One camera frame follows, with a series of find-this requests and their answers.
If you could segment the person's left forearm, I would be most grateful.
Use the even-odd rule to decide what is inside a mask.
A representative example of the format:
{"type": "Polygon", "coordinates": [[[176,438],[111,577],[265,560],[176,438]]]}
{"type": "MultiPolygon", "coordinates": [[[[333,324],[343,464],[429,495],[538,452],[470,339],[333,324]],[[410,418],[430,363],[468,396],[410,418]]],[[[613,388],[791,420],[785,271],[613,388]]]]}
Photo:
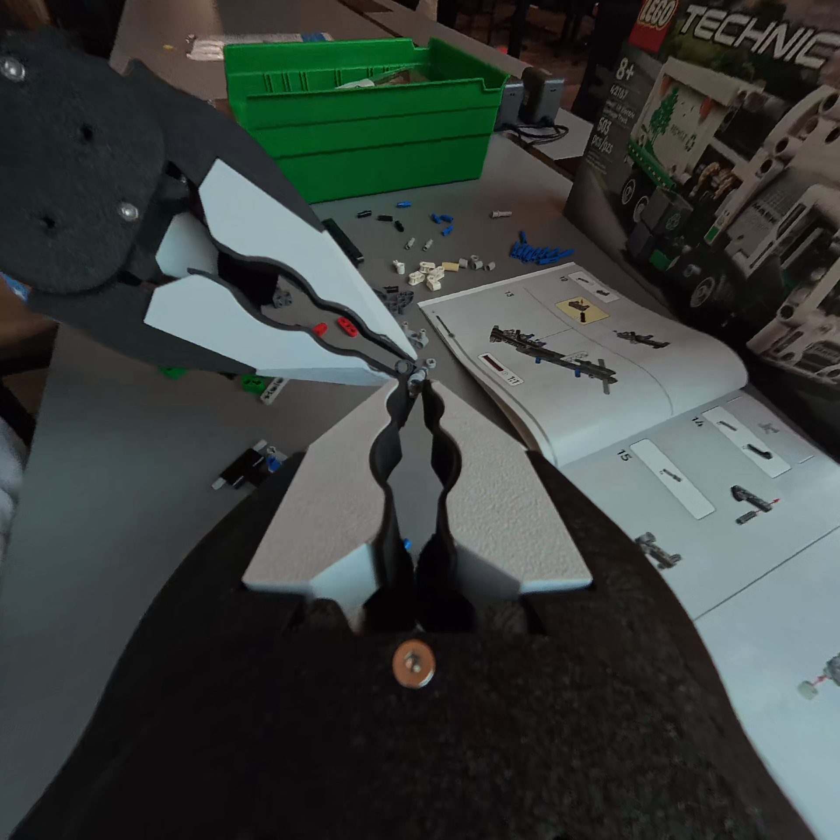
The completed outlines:
{"type": "Polygon", "coordinates": [[[1,376],[49,368],[59,325],[29,308],[12,291],[1,293],[1,376]]]}

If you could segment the lego set box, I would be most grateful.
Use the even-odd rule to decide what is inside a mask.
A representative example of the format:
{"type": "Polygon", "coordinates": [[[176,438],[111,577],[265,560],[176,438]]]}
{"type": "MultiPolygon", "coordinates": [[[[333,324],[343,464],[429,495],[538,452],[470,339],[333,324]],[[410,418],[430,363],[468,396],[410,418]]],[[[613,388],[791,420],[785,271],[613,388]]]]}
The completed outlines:
{"type": "Polygon", "coordinates": [[[838,459],[839,2],[600,2],[565,216],[838,459]]]}

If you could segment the black lego beam stack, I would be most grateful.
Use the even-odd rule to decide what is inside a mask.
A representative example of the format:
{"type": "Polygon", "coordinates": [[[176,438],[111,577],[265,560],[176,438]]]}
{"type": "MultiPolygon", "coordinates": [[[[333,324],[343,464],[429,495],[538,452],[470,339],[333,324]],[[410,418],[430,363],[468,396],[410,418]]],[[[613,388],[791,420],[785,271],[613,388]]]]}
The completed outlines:
{"type": "Polygon", "coordinates": [[[359,247],[352,241],[352,239],[344,232],[334,219],[331,217],[322,220],[322,225],[330,234],[332,239],[340,247],[347,258],[355,265],[361,266],[364,263],[364,255],[359,247]]]}

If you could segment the instruction booklet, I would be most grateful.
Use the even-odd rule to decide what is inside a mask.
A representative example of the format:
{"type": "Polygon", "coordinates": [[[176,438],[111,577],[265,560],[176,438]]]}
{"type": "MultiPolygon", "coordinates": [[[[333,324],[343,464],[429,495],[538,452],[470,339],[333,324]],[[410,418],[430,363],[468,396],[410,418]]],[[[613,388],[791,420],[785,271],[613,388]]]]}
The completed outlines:
{"type": "Polygon", "coordinates": [[[838,464],[745,391],[726,345],[574,263],[421,307],[658,568],[772,776],[838,838],[838,464]]]}

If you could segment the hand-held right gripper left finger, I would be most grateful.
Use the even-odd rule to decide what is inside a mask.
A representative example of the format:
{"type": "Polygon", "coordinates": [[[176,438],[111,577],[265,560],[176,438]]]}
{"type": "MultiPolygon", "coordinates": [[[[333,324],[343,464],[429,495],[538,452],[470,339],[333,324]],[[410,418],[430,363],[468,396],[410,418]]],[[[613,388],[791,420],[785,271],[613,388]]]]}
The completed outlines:
{"type": "Polygon", "coordinates": [[[246,568],[258,595],[333,602],[352,627],[411,631],[414,567],[390,485],[413,408],[391,380],[315,440],[246,568]]]}

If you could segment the green plastic bin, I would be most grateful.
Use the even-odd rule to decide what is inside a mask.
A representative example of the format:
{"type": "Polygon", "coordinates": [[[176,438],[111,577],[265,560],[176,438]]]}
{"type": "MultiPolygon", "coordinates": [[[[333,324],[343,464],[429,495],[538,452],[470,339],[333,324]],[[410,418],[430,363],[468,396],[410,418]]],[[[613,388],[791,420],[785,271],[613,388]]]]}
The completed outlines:
{"type": "Polygon", "coordinates": [[[478,179],[508,73],[438,38],[229,44],[238,124],[310,204],[478,179]],[[336,90],[402,67],[422,84],[336,90]]]}

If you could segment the grey power adapter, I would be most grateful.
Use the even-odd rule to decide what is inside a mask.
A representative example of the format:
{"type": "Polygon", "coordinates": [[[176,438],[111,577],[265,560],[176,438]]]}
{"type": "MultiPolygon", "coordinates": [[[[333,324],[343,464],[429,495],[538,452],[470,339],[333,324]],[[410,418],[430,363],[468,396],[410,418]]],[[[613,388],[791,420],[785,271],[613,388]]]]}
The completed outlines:
{"type": "Polygon", "coordinates": [[[493,130],[551,128],[561,109],[564,88],[565,79],[557,73],[527,66],[521,77],[507,80],[493,130]]]}

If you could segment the pile of blue lego pins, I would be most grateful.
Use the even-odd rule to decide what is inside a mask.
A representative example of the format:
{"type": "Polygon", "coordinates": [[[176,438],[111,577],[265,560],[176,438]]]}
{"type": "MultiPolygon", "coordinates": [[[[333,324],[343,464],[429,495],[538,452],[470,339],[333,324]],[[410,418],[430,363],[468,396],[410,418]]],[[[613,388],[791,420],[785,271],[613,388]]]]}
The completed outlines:
{"type": "Polygon", "coordinates": [[[518,232],[509,256],[523,265],[552,266],[574,256],[574,248],[538,246],[531,244],[524,230],[518,232]]]}

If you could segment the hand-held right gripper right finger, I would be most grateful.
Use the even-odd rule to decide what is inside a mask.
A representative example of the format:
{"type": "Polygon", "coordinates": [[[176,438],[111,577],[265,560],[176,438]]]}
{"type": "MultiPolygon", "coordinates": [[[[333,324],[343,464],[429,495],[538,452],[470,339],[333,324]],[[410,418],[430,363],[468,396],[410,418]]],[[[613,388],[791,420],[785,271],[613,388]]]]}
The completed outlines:
{"type": "Polygon", "coordinates": [[[441,489],[433,536],[418,561],[430,594],[545,594],[593,575],[529,452],[438,381],[423,389],[441,489]]]}

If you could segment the crumpled plastic bag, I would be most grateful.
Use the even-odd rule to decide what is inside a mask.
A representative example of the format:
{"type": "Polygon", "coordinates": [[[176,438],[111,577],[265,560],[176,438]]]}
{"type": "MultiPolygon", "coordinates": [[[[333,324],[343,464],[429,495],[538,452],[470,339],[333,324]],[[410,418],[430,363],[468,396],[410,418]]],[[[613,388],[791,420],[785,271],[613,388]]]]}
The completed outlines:
{"type": "Polygon", "coordinates": [[[428,82],[428,77],[414,67],[402,67],[369,75],[358,80],[349,80],[338,85],[336,90],[397,87],[428,82]]]}

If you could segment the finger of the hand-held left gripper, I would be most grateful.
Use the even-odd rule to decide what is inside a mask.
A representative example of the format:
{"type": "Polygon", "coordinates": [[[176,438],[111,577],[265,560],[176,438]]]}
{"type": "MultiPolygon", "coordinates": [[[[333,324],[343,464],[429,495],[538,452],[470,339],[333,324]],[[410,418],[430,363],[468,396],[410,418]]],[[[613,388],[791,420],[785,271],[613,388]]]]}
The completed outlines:
{"type": "MultiPolygon", "coordinates": [[[[403,329],[326,230],[220,159],[204,176],[198,195],[220,251],[285,270],[317,308],[351,320],[367,340],[398,360],[417,359],[403,329]]],[[[373,359],[357,339],[352,348],[334,349],[357,350],[373,359]]],[[[384,365],[395,369],[395,363],[384,365]]]]}
{"type": "Polygon", "coordinates": [[[363,386],[399,377],[360,351],[330,347],[310,329],[264,318],[239,290],[202,272],[157,287],[143,322],[258,375],[363,386]]]}

